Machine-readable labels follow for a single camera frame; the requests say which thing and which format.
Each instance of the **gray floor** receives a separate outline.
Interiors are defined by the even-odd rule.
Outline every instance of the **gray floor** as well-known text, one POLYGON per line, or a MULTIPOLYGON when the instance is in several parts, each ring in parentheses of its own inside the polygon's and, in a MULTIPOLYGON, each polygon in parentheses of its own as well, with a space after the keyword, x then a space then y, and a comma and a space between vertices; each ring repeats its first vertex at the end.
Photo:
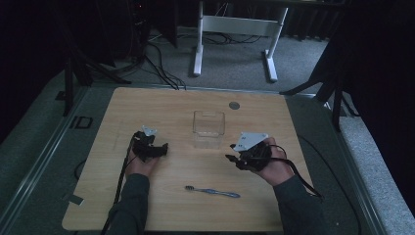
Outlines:
MULTIPOLYGON (((269 46, 268 38, 261 38, 252 44, 205 44, 202 75, 199 77, 192 76, 195 38, 179 39, 177 49, 162 39, 154 40, 153 43, 161 48, 164 69, 183 79, 189 87, 275 93, 305 82, 327 44, 314 40, 299 42, 292 38, 282 38, 274 56, 279 81, 271 83, 267 78, 261 54, 261 51, 269 46)), ((148 55, 154 62, 158 61, 154 48, 148 48, 148 55)), ((151 68, 145 63, 142 69, 151 68)), ((132 87, 161 85, 159 78, 143 70, 136 70, 135 73, 128 71, 121 74, 123 75, 126 75, 125 79, 133 82, 132 87)), ((10 234, 73 234, 62 228, 61 222, 68 202, 61 198, 71 193, 76 185, 73 170, 87 157, 115 87, 117 84, 107 78, 97 78, 92 87, 84 92, 80 90, 79 93, 84 94, 84 98, 78 103, 75 113, 71 117, 62 118, 64 104, 54 100, 58 91, 64 88, 63 75, 60 74, 45 87, 24 119, 2 144, 0 210, 3 212, 19 189, 24 176, 35 164, 38 156, 42 155, 43 147, 54 134, 55 128, 70 123, 73 116, 94 118, 90 129, 74 129, 67 126, 57 148, 47 150, 51 154, 50 162, 39 176, 36 187, 16 218, 10 234)), ((318 85, 304 93, 313 94, 317 90, 318 85)), ((344 168, 343 158, 349 157, 349 151, 345 151, 345 146, 342 145, 342 134, 334 131, 330 123, 330 111, 309 96, 296 96, 288 98, 287 101, 296 131, 312 142, 333 168, 347 196, 357 209, 362 234, 371 234, 344 168)), ((300 140, 300 144, 313 183, 326 196, 323 208, 330 234, 357 234, 357 219, 334 176, 305 141, 300 140)))

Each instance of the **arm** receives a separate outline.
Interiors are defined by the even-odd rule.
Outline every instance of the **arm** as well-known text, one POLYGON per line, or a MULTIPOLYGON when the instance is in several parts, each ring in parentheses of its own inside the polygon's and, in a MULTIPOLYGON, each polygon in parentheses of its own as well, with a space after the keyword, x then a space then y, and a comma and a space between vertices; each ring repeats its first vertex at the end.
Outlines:
POLYGON ((111 227, 108 234, 144 234, 147 221, 149 175, 159 158, 143 163, 131 151, 130 164, 125 169, 126 182, 121 192, 121 201, 110 212, 111 227))
MULTIPOLYGON (((274 138, 264 142, 276 145, 274 138)), ((271 152, 272 158, 287 158, 284 152, 275 147, 271 147, 271 152)), ((262 171, 255 173, 274 189, 285 234, 327 234, 319 201, 307 194, 300 179, 287 164, 272 161, 262 171)))

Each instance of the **transparent container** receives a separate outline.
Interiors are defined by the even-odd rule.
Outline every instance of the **transparent container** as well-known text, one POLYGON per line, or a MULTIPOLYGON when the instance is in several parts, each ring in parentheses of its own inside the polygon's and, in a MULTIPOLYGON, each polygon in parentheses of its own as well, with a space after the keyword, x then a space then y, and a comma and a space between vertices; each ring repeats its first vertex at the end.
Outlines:
POLYGON ((195 111, 193 133, 195 148, 218 149, 225 133, 225 114, 216 111, 195 111))

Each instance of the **forearm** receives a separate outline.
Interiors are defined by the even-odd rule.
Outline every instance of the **forearm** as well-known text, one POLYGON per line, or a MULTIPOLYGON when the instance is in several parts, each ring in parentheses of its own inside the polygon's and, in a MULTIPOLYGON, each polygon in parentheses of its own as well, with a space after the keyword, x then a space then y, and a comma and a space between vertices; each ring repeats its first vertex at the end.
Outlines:
POLYGON ((327 234, 320 202, 306 193, 297 176, 274 186, 274 193, 285 234, 327 234))
POLYGON ((150 182, 147 176, 131 174, 121 193, 121 201, 110 212, 111 227, 108 234, 143 234, 148 211, 150 182))

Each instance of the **person's left hand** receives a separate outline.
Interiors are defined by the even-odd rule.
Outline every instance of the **person's left hand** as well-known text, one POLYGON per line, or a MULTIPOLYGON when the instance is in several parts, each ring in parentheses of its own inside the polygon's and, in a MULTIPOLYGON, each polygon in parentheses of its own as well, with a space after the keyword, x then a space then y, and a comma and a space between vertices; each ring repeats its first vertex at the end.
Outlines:
POLYGON ((159 162, 159 159, 160 158, 152 158, 143 163, 138 156, 136 157, 132 150, 130 150, 128 162, 131 163, 125 169, 125 177, 128 177, 128 175, 133 173, 139 173, 149 177, 156 164, 159 162))

